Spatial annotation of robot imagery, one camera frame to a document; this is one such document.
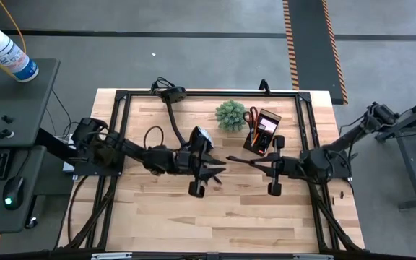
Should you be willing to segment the white wipes canister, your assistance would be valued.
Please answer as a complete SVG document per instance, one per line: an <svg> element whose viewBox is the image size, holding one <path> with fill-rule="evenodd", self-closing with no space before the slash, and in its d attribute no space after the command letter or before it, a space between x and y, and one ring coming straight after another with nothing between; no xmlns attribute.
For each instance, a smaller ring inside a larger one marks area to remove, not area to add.
<svg viewBox="0 0 416 260"><path fill-rule="evenodd" d="M38 65L6 34L0 31L0 68L18 82L37 77Z"/></svg>

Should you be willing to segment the artificial green potted plant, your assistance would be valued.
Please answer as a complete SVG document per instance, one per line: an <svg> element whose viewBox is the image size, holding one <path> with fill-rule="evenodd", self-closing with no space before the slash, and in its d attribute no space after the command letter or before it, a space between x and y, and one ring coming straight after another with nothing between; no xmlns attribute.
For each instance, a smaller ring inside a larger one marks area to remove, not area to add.
<svg viewBox="0 0 416 260"><path fill-rule="evenodd" d="M244 105L239 102L234 100L223 102L215 111L218 127L226 132L241 131L246 124L243 120L243 114L245 112Z"/></svg>

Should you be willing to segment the black side desk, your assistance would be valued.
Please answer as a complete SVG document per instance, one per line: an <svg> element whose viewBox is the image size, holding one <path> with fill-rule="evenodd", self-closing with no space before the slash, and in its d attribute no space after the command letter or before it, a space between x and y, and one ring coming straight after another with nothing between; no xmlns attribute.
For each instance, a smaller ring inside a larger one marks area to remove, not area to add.
<svg viewBox="0 0 416 260"><path fill-rule="evenodd" d="M39 72L33 80L16 82L0 70L0 131L14 132L11 139L0 139L0 149L11 150L6 178L0 180L0 233L18 233L29 218L35 185L47 155L45 147L35 143L48 104L60 62L53 58L35 60ZM14 122L1 120L8 115ZM3 203L3 188L8 179L21 176L25 180L22 205L8 210Z"/></svg>

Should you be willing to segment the red handled scissors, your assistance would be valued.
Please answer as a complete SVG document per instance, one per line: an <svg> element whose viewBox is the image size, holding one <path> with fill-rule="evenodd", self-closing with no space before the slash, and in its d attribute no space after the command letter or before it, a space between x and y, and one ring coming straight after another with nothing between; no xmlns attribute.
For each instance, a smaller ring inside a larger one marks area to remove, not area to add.
<svg viewBox="0 0 416 260"><path fill-rule="evenodd" d="M248 124L250 130L250 143L253 145L259 123L259 112L256 106L251 106L248 111L243 113L243 120Z"/></svg>

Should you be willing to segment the black computer mouse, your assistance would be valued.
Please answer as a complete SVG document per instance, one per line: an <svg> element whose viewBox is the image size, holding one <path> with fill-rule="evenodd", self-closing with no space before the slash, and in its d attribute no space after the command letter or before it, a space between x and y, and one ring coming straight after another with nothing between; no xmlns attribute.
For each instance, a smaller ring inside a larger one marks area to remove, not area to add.
<svg viewBox="0 0 416 260"><path fill-rule="evenodd" d="M7 180L3 188L3 203L8 210L16 210L23 203L25 180L15 176Z"/></svg>

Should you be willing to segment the silver metal bracket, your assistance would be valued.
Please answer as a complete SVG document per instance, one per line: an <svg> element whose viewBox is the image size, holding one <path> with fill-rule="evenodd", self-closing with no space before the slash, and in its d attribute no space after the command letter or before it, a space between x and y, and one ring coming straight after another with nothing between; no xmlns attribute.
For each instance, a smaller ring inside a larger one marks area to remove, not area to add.
<svg viewBox="0 0 416 260"><path fill-rule="evenodd" d="M326 254L310 254L310 253L299 253L294 254L293 260L334 260L332 255Z"/></svg>
<svg viewBox="0 0 416 260"><path fill-rule="evenodd" d="M93 253L90 260L124 260L132 257L132 252Z"/></svg>

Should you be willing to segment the black orange striped floor mat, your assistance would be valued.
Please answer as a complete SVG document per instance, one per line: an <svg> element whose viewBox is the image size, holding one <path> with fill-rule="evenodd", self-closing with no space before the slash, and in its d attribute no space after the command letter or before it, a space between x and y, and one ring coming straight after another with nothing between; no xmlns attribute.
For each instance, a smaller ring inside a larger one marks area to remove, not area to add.
<svg viewBox="0 0 416 260"><path fill-rule="evenodd" d="M282 0L294 90L327 91L335 105L348 104L327 0Z"/></svg>

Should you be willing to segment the sticky note pad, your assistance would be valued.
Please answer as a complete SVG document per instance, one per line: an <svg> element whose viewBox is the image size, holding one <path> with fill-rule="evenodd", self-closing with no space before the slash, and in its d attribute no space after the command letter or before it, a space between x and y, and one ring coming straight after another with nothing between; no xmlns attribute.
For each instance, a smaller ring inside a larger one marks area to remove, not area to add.
<svg viewBox="0 0 416 260"><path fill-rule="evenodd" d="M273 135L276 128L277 128L276 122L270 121L268 118L262 118L259 122L259 129L265 133L269 133Z"/></svg>

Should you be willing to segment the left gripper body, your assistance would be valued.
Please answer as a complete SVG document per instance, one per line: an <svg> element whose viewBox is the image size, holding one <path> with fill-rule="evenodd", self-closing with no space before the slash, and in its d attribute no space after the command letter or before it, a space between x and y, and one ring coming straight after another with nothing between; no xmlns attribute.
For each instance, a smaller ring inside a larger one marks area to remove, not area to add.
<svg viewBox="0 0 416 260"><path fill-rule="evenodd" d="M202 161L202 156L188 150L177 150L174 156L174 174L192 176L194 179L189 183L188 193L196 198L203 198L205 187L203 182L208 181L207 169Z"/></svg>

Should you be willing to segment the white power box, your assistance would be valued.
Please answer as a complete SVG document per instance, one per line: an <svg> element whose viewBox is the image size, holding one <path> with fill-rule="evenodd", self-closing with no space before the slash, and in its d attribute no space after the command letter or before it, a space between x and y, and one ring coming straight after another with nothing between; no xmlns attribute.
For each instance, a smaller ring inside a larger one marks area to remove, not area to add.
<svg viewBox="0 0 416 260"><path fill-rule="evenodd" d="M72 134L66 135L66 143L69 145L70 148L73 148L75 150L74 141L72 140ZM73 173L74 172L74 166L65 162L64 166L63 166L63 172L64 173Z"/></svg>

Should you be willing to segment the black mesh desk organizer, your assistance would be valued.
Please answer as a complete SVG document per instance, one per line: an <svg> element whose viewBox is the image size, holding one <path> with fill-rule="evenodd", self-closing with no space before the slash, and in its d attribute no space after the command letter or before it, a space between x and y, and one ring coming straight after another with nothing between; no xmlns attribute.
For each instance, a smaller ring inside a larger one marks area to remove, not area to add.
<svg viewBox="0 0 416 260"><path fill-rule="evenodd" d="M260 120L262 118L268 118L270 121L275 121L276 124L277 124L277 126L278 126L279 125L279 122L282 119L277 114L275 114L273 112L270 112L268 110L265 110L265 109L258 110L258 112L259 112L259 122L260 122ZM250 143L250 130L249 130L249 133L248 133L248 136L246 137L246 140L245 140L245 143L243 145L243 148L246 149L246 150L249 150L249 151L251 151L251 152L253 152L253 153L257 154L257 155L259 155L257 153L257 149L259 147L266 147L268 149L269 148L269 145L272 142L272 139L274 137L275 132L274 132L273 135L271 135L269 133L263 132L262 130L259 129L259 123L258 123L258 127L257 127L257 130L256 130L256 134L257 133L259 133L259 137L258 137L255 145L254 146L251 146L251 143Z"/></svg>

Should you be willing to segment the black gooseneck desk lamp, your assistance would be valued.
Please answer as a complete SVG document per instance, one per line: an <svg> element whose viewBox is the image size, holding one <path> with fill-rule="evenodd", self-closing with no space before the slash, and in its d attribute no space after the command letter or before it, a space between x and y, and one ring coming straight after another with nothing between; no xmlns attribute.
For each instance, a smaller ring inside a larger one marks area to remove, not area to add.
<svg viewBox="0 0 416 260"><path fill-rule="evenodd" d="M187 148L194 151L200 148L203 145L203 142L206 142L206 152L210 152L214 148L213 140L205 129L201 128L200 126L195 126L191 132L189 140L186 141L177 127L172 104L178 103L186 98L186 89L184 87L170 87L166 90L158 92L157 95L167 106L170 124L182 148Z"/></svg>

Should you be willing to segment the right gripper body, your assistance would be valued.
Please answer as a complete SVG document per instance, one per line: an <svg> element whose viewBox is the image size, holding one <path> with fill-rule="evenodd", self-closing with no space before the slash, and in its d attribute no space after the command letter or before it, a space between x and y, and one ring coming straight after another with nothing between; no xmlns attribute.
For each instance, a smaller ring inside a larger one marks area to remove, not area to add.
<svg viewBox="0 0 416 260"><path fill-rule="evenodd" d="M272 139L274 151L268 154L271 161L271 169L267 176L271 178L268 184L268 194L271 196L280 196L282 193L282 184L280 176L288 178L300 177L300 161L293 157L281 156L281 149L285 147L285 137L276 135Z"/></svg>

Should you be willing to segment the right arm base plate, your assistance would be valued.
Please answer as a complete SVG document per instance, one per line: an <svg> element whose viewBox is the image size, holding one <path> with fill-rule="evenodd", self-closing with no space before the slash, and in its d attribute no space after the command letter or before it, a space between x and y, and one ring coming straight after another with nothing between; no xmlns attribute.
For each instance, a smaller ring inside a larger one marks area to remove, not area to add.
<svg viewBox="0 0 416 260"><path fill-rule="evenodd" d="M306 150L301 153L300 161L306 175L318 180L328 181L352 176L346 152L329 149Z"/></svg>

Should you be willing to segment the black aluminium table frame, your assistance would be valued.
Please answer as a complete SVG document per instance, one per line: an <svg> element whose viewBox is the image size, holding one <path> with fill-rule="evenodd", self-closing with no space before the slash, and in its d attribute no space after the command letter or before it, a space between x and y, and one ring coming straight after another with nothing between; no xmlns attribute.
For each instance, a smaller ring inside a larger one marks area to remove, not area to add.
<svg viewBox="0 0 416 260"><path fill-rule="evenodd" d="M278 90L270 96L257 90L194 90L173 106L182 135L195 126L206 129L214 140L212 156L226 160L233 155L251 159L243 148L246 132L227 133L218 128L215 109L226 100L256 106L279 115L277 133L285 137L283 155L297 157L303 144L318 134L321 144L338 137L329 93L308 93L313 117L298 115L296 104L304 93ZM267 193L269 179L241 162L227 162L222 184L210 181L203 198L189 195L189 177L156 177L134 160L126 160L118 180L108 251L315 253L319 247L308 186L304 181L282 178L280 196Z"/></svg>

